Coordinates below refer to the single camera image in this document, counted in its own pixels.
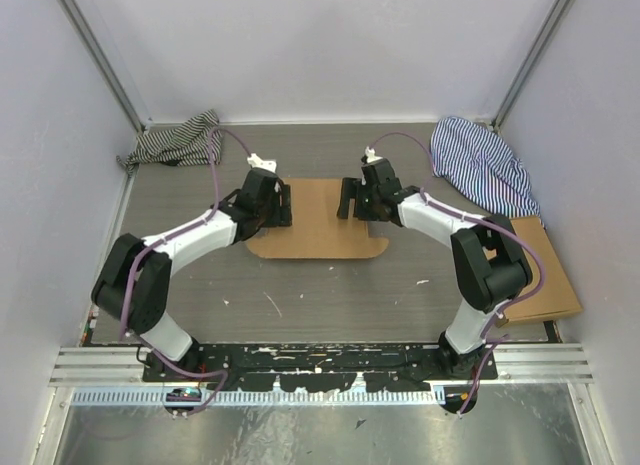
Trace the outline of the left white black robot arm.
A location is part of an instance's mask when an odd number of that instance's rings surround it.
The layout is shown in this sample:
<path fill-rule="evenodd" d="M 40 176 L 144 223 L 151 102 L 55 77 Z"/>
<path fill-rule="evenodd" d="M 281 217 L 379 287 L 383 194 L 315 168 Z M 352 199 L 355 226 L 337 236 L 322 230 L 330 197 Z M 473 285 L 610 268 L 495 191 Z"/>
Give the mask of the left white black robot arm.
<path fill-rule="evenodd" d="M 198 342 L 167 311 L 170 280 L 206 254 L 247 241 L 263 228 L 292 225 L 291 187 L 255 167 L 233 190 L 196 218 L 163 233 L 121 235 L 111 247 L 91 302 L 120 322 L 158 357 L 176 380 L 208 378 Z"/>

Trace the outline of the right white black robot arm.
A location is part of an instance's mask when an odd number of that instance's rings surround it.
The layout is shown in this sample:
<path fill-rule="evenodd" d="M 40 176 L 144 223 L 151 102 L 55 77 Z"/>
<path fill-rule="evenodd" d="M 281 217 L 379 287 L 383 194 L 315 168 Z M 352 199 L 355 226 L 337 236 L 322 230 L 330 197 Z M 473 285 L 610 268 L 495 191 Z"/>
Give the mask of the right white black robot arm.
<path fill-rule="evenodd" d="M 532 282 L 522 241 L 503 215 L 470 214 L 417 186 L 402 186 L 386 158 L 365 159 L 361 173 L 341 180 L 338 218 L 390 222 L 451 250 L 462 302 L 438 339 L 436 360 L 447 377 L 466 377 L 495 319 Z"/>

